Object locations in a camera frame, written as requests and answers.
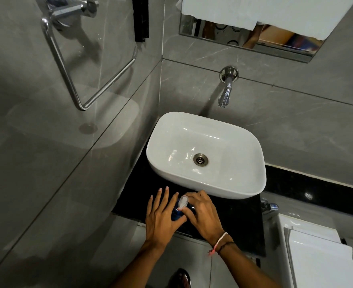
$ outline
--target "shoe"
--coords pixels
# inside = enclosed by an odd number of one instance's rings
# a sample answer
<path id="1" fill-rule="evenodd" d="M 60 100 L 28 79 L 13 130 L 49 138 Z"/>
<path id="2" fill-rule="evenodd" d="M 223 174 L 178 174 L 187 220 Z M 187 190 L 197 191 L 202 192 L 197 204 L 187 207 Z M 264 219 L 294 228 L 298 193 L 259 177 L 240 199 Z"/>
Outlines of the shoe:
<path id="1" fill-rule="evenodd" d="M 191 288 L 189 273 L 179 268 L 168 281 L 168 288 Z"/>

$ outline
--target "mirror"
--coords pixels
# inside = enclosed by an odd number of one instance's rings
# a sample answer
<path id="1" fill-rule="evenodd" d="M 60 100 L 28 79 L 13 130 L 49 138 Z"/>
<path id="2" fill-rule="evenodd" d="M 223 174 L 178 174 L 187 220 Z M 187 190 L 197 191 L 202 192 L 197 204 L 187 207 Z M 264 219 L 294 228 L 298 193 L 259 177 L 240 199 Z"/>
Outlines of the mirror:
<path id="1" fill-rule="evenodd" d="M 179 34 L 300 62 L 309 62 L 324 43 L 268 24 L 253 31 L 181 14 Z"/>

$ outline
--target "sink drain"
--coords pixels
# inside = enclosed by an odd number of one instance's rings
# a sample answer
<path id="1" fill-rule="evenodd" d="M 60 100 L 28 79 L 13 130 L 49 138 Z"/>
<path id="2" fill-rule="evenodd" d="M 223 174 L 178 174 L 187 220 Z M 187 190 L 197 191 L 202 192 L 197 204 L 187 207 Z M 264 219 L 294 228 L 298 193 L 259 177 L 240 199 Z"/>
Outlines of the sink drain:
<path id="1" fill-rule="evenodd" d="M 196 154 L 193 161 L 197 166 L 204 167 L 208 164 L 208 158 L 204 154 Z"/>

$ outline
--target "wall faucet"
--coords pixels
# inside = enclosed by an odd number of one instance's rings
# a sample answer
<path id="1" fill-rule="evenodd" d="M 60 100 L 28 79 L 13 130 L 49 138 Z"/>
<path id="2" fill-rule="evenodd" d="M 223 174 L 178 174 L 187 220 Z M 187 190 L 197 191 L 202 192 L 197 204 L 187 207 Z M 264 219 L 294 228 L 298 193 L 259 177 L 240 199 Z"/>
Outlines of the wall faucet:
<path id="1" fill-rule="evenodd" d="M 233 87 L 233 82 L 238 78 L 238 70 L 236 67 L 224 67 L 219 73 L 220 80 L 226 84 L 222 95 L 218 99 L 218 106 L 225 108 L 230 101 L 230 93 Z"/>

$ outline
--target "white sink basin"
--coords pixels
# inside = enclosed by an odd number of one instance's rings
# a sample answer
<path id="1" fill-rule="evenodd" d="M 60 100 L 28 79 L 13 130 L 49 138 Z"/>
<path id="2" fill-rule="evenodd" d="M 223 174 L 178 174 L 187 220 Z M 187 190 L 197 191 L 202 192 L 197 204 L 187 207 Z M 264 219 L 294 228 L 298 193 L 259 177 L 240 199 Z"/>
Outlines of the white sink basin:
<path id="1" fill-rule="evenodd" d="M 146 154 L 161 177 L 214 196 L 244 199 L 259 194 L 266 185 L 265 160 L 257 138 L 221 121 L 169 112 L 156 124 Z M 196 154 L 204 154 L 208 164 Z M 204 164 L 197 165 L 196 160 Z"/>

